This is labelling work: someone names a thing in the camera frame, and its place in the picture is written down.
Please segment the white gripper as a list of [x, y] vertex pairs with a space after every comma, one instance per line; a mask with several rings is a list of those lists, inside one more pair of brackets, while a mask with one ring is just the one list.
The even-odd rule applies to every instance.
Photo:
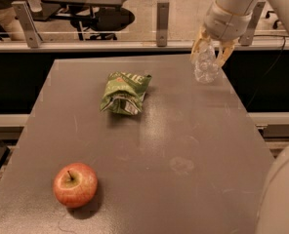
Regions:
[[204, 17], [204, 25], [199, 27], [196, 34], [191, 48], [190, 61], [197, 60], [199, 54], [209, 46], [212, 38], [221, 41], [215, 64], [223, 67], [234, 51], [234, 39], [245, 33], [251, 17], [252, 13], [248, 15], [230, 13], [213, 2]]

